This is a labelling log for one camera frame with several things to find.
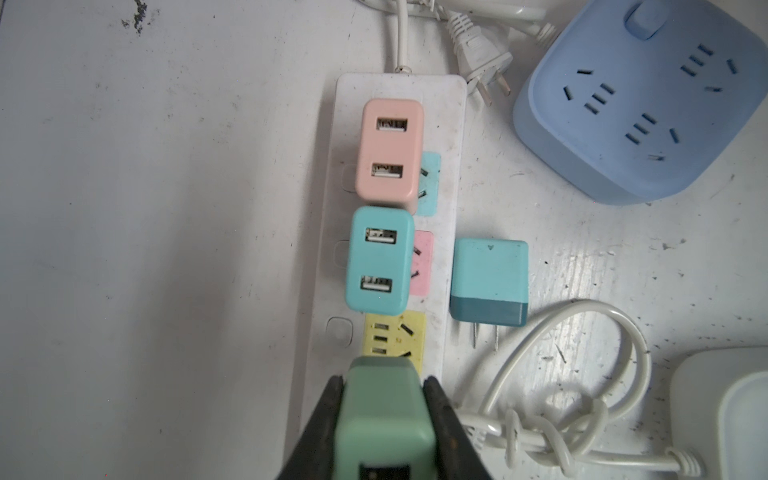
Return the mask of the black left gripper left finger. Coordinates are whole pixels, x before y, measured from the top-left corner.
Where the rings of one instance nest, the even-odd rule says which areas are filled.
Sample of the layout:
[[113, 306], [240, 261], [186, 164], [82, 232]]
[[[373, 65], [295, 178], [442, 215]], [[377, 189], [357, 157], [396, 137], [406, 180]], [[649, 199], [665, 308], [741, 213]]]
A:
[[332, 376], [280, 474], [279, 480], [331, 479], [335, 429], [342, 404], [344, 380]]

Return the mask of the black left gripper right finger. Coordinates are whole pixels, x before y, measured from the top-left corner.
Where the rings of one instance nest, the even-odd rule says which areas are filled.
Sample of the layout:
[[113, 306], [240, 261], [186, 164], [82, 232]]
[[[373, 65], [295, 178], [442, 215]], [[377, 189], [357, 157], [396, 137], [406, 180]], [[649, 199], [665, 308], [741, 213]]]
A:
[[423, 393], [436, 435], [437, 478], [491, 480], [436, 377], [425, 380]]

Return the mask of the green charger plug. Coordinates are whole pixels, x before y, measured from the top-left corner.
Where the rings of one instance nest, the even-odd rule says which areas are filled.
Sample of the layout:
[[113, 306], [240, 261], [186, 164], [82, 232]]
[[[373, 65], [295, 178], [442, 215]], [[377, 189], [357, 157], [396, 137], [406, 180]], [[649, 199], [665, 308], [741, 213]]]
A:
[[335, 426], [333, 477], [435, 479], [436, 457], [436, 434], [411, 360], [354, 360]]

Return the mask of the white multicolour power strip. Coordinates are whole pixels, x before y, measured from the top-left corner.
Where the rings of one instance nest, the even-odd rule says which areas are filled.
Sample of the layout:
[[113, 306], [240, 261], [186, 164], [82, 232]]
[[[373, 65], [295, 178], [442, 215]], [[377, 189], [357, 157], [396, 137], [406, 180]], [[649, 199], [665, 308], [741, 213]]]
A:
[[467, 87], [456, 75], [336, 85], [300, 421], [363, 355], [444, 372]]

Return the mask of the teal charger plug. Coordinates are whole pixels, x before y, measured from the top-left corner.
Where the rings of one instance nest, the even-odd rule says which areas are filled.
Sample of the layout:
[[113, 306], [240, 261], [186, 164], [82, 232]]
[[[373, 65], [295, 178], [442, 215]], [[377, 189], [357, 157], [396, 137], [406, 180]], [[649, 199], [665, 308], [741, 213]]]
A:
[[396, 316], [406, 310], [415, 224], [406, 210], [362, 206], [352, 217], [345, 301], [358, 312]]
[[460, 238], [455, 242], [449, 312], [471, 325], [523, 327], [529, 304], [529, 245], [520, 240]]

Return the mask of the pink USB charger plug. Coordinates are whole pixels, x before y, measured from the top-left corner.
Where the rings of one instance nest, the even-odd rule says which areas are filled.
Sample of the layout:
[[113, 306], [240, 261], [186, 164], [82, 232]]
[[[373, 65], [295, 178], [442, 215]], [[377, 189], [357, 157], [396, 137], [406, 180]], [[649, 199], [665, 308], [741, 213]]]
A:
[[363, 109], [355, 189], [372, 205], [414, 215], [424, 138], [424, 109], [412, 99], [374, 98]]

